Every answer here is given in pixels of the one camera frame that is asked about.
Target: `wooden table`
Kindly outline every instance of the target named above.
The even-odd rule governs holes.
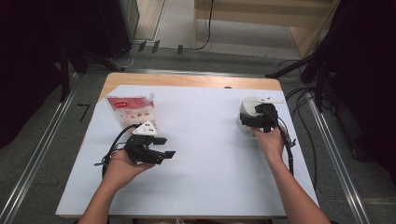
[[[215,0],[212,20],[288,26],[302,57],[329,28],[340,0]],[[211,0],[195,0],[197,19],[209,19]]]
[[[156,150],[175,150],[171,160],[121,189],[110,215],[137,218],[285,218],[275,180],[258,143],[236,125],[242,99],[284,98],[269,78],[112,73],[108,75],[85,140],[56,212],[79,217],[101,181],[102,159],[120,132],[104,97],[112,92],[156,94],[156,122],[168,141]],[[295,137],[286,104],[278,115]],[[293,148],[295,178],[317,202],[298,140]]]

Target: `gray floor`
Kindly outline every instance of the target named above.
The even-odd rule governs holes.
[[[289,49],[292,49],[290,42],[286,41],[274,46],[278,46],[279,50],[262,49],[264,51],[261,51],[261,54],[251,52],[250,55],[248,55],[249,50],[241,52],[239,55],[232,54],[232,46],[228,46],[230,51],[224,48],[225,54],[185,51],[183,54],[177,55],[176,51],[171,49],[160,49],[159,52],[151,54],[149,48],[140,53],[134,50],[134,65],[127,68],[126,71],[133,71],[133,69],[203,71],[233,73],[239,77],[262,77],[275,72],[278,64],[284,60],[296,58],[293,53],[288,52]],[[130,58],[125,56],[119,63],[127,64],[129,60]],[[32,186],[22,201],[14,223],[72,223],[74,221],[74,219],[56,217],[54,214],[78,154],[79,146],[83,141],[93,106],[108,73],[109,71],[102,65],[90,61],[90,69],[87,74],[79,76],[73,101],[53,138]],[[299,80],[298,71],[293,71],[279,80],[285,93],[303,86]],[[50,118],[59,104],[60,95],[60,89],[58,89],[49,96],[46,103],[29,120],[18,138],[0,150],[0,209],[5,206],[9,193],[20,178],[41,135],[50,122]],[[295,107],[295,100],[296,97],[293,97],[288,102],[290,111]],[[79,120],[85,108],[78,104],[91,105],[82,122]],[[324,146],[309,106],[303,106],[302,112],[309,130],[313,134],[318,153],[317,196],[320,207],[332,220],[340,223],[355,223],[347,197],[334,171],[329,153]],[[396,221],[394,213],[396,211],[396,188],[390,182],[388,172],[374,162],[356,161],[351,153],[351,145],[348,143],[337,117],[328,111],[325,111],[325,117],[371,222],[394,223]],[[294,121],[294,126],[302,145],[306,165],[313,177],[312,148],[298,117]],[[284,222],[287,221],[277,220],[275,223]],[[131,223],[131,220],[114,218],[112,223]]]

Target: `floor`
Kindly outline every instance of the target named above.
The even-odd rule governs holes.
[[[182,44],[191,46],[191,0],[166,0],[160,23],[154,39],[160,40],[160,47],[175,48]],[[178,20],[175,12],[183,20]],[[142,52],[132,51],[134,64],[126,68],[126,72],[136,69],[150,71],[156,69],[173,71],[216,72],[220,76],[262,77],[283,68],[289,63],[285,60],[299,59],[298,51],[288,32],[288,28],[275,26],[238,23],[212,24],[213,38],[211,47],[200,52],[185,51],[178,55],[175,50],[159,49],[155,54],[149,49]],[[205,41],[205,21],[201,21],[198,39]],[[129,55],[120,59],[119,63],[128,64]],[[89,61],[90,69],[85,75],[78,75],[75,85],[76,92],[65,113],[59,129],[52,138],[49,149],[36,172],[35,179],[26,193],[13,223],[72,223],[74,219],[59,218],[55,210],[59,203],[67,178],[83,141],[84,133],[92,115],[93,106],[101,87],[106,79],[107,71],[102,65]],[[293,71],[279,79],[285,93],[302,87],[299,72]],[[56,90],[46,103],[35,113],[18,138],[0,150],[0,209],[7,203],[9,193],[20,179],[26,164],[40,142],[50,118],[59,105],[60,89]],[[294,109],[296,97],[288,102],[290,112]],[[78,104],[92,105],[86,117],[80,121],[85,108]],[[296,117],[294,126],[297,137],[302,145],[306,165],[313,179],[318,177],[317,197],[319,205],[331,220],[339,223],[369,223],[355,219],[349,207],[348,198],[334,170],[318,125],[313,119],[308,105],[302,106],[302,118],[311,131],[316,151],[318,170],[314,172],[314,156],[310,141],[304,130],[301,119]],[[396,220],[396,188],[389,179],[387,171],[375,162],[356,161],[351,153],[351,145],[347,141],[343,128],[331,111],[325,111],[332,137],[335,139],[350,178],[361,197],[362,204],[370,223],[394,223]],[[114,218],[112,223],[131,223],[127,218]],[[275,223],[287,223],[276,220]]]

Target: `snack bag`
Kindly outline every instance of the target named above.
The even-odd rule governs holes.
[[[147,96],[119,97],[107,96],[106,99],[120,122],[122,129],[132,124],[151,121],[155,125],[153,93]]]

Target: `hand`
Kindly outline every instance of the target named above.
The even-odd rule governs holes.
[[[124,149],[116,151],[107,166],[101,185],[117,191],[129,184],[137,175],[153,166],[154,164],[149,163],[133,164]]]
[[[283,146],[285,146],[280,130],[276,127],[269,133],[263,133],[258,128],[251,128],[259,139],[265,158],[271,161],[282,161]]]

